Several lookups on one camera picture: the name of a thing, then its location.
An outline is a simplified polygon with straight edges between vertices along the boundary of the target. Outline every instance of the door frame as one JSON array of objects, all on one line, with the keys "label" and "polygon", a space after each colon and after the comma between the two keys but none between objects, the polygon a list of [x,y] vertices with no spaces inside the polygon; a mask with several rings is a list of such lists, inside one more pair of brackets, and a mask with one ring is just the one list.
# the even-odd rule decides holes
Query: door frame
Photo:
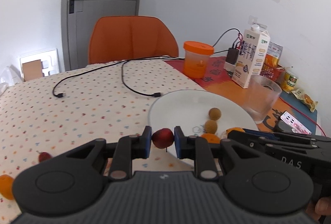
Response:
[{"label": "door frame", "polygon": [[[138,15],[139,12],[139,2],[140,0],[136,0],[135,15]],[[70,48],[69,48],[69,35],[68,35],[68,13],[69,13],[69,0],[61,0],[61,34],[62,34],[62,50],[63,50],[65,71],[72,70],[72,66],[70,62]]]}]

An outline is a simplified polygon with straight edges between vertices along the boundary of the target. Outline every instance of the red plastic basket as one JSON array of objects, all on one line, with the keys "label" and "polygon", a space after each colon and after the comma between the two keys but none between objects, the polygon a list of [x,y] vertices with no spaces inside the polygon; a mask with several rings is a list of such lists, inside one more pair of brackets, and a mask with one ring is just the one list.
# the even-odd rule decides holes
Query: red plastic basket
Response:
[{"label": "red plastic basket", "polygon": [[280,76],[280,74],[282,74],[282,72],[284,72],[285,69],[277,69],[275,67],[272,67],[266,63],[263,64],[262,70],[260,75],[267,77],[268,79],[271,79],[272,81],[276,81],[278,79],[278,77]]}]

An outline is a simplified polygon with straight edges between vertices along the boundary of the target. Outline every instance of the yellow can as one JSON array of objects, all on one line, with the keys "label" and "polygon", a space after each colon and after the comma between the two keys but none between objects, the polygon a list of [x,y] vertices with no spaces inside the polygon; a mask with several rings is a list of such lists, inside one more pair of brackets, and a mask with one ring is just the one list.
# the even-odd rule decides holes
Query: yellow can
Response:
[{"label": "yellow can", "polygon": [[284,80],[280,84],[280,87],[284,92],[291,93],[294,90],[295,84],[297,83],[298,76],[293,72],[286,71],[284,75]]}]

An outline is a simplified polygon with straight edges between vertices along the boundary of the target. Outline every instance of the chair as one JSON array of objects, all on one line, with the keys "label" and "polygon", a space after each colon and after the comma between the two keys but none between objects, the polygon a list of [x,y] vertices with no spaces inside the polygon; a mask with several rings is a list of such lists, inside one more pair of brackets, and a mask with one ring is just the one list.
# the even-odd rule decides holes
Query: chair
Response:
[{"label": "chair", "polygon": [[178,45],[159,19],[144,16],[100,18],[95,24],[88,63],[169,55],[178,57]]}]

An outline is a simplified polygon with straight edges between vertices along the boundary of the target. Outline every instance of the plate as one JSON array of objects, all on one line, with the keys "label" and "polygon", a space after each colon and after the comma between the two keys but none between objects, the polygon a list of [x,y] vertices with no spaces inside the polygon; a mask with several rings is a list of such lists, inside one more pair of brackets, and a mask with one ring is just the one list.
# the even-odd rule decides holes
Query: plate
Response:
[{"label": "plate", "polygon": [[[176,126],[180,126],[185,136],[200,136],[209,119],[208,112],[213,107],[222,112],[222,117],[217,121],[216,135],[220,136],[233,127],[258,131],[253,119],[239,105],[223,96],[200,90],[180,90],[163,95],[151,106],[148,124],[152,127],[152,132],[162,128],[173,131]],[[175,144],[168,147],[168,152],[177,157]],[[182,161],[194,166],[192,160]]]}]

